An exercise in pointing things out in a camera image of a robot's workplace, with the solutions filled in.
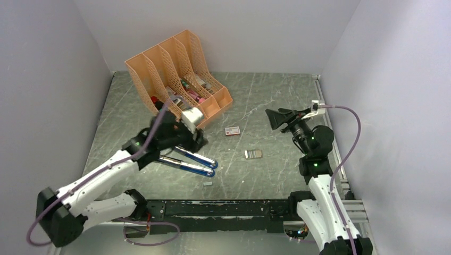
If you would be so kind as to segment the small staple box sleeve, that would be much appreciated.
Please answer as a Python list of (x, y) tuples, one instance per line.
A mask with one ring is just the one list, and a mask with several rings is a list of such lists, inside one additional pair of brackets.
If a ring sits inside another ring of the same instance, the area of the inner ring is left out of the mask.
[(225, 127), (224, 131), (225, 131), (225, 135), (226, 136), (240, 135), (241, 134), (240, 127), (238, 127), (238, 126)]

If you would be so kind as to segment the blue metal stapler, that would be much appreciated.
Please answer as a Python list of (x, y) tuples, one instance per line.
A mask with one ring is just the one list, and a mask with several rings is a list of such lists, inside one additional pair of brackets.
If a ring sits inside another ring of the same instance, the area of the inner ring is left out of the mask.
[(213, 177), (215, 175), (215, 170), (219, 166), (219, 163), (216, 160), (207, 158), (194, 152), (190, 152), (185, 148), (179, 146), (174, 147), (172, 150), (195, 161), (196, 163), (189, 163), (187, 161), (172, 158), (167, 155), (160, 155), (158, 162), (206, 177)]

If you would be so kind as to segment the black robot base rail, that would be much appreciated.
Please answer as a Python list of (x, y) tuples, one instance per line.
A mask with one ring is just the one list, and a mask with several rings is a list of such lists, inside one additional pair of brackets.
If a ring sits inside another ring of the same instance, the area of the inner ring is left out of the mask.
[(300, 221), (298, 202), (315, 200), (310, 191), (291, 192), (286, 199), (142, 201), (127, 218), (168, 222), (181, 232), (266, 231), (284, 233), (284, 222)]

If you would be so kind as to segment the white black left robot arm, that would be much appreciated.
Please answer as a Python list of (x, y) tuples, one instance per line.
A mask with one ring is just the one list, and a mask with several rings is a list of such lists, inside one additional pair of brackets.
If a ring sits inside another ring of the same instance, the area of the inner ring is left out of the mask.
[(118, 181), (156, 161), (213, 177), (217, 162), (198, 153), (207, 144), (198, 128), (203, 118), (197, 109), (182, 112), (180, 120), (170, 112), (160, 112), (149, 127), (89, 174), (57, 190), (40, 191), (36, 225), (47, 234), (50, 244), (60, 248), (103, 222), (116, 218), (142, 220), (147, 214), (147, 200), (137, 190), (130, 189), (106, 200), (98, 197)]

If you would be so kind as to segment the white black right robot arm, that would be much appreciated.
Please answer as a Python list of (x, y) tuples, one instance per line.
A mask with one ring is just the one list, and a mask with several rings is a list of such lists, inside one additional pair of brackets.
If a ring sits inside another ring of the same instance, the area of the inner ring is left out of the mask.
[(333, 149), (334, 132), (325, 125), (309, 127), (313, 109), (302, 111), (280, 108), (265, 111), (271, 129), (290, 132), (294, 145), (303, 153), (299, 172), (308, 192), (292, 192), (287, 214), (306, 224), (320, 254), (372, 254), (371, 239), (363, 237), (349, 217), (335, 183), (328, 155)]

